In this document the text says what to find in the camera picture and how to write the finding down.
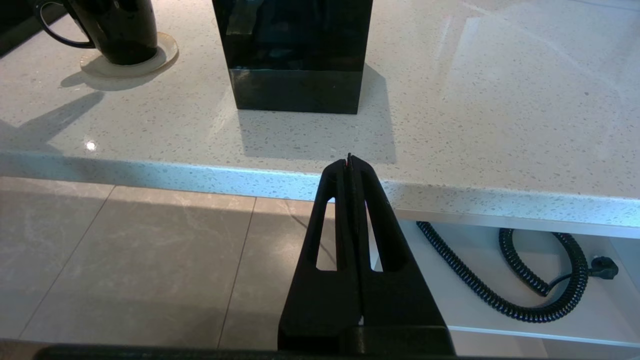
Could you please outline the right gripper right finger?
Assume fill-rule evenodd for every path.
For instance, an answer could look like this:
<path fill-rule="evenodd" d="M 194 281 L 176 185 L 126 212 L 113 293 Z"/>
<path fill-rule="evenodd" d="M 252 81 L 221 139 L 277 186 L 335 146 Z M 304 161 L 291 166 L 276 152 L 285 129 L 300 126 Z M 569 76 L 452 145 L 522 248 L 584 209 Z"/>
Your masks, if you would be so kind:
<path fill-rule="evenodd" d="M 361 324 L 350 331 L 359 354 L 454 354 L 441 313 L 377 174 L 350 156 L 350 216 L 358 265 Z"/>

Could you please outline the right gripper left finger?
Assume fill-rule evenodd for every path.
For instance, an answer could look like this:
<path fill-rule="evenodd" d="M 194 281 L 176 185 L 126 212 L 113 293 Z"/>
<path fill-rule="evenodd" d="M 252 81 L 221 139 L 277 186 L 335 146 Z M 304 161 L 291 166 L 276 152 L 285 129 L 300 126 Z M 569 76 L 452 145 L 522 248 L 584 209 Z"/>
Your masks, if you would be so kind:
<path fill-rule="evenodd" d="M 358 264 L 346 196 L 346 161 L 321 174 L 301 253 L 278 324 L 280 351 L 342 351 L 361 319 Z M 334 199 L 336 270 L 318 269 L 323 222 Z"/>

